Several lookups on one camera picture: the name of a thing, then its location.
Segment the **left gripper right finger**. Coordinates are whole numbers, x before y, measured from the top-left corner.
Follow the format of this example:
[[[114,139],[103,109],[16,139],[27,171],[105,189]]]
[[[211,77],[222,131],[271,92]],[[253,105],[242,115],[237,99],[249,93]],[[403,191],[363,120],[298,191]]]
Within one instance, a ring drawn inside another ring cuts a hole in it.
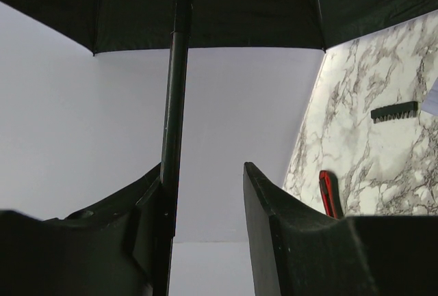
[[[334,219],[244,165],[257,295],[436,295],[435,216]]]

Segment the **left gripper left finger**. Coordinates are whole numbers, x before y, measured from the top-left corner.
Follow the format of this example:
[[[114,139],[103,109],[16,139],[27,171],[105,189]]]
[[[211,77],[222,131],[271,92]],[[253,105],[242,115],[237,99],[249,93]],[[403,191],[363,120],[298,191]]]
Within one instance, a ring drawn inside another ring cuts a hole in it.
[[[64,219],[1,211],[2,295],[167,295],[160,168]]]

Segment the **purple folding umbrella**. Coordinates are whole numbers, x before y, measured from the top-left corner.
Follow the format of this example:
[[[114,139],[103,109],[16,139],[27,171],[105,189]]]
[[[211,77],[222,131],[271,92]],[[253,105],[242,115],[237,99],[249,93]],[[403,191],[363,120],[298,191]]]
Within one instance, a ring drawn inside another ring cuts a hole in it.
[[[326,50],[437,9],[437,0],[1,0],[94,54],[170,49],[161,182],[177,205],[188,49]]]

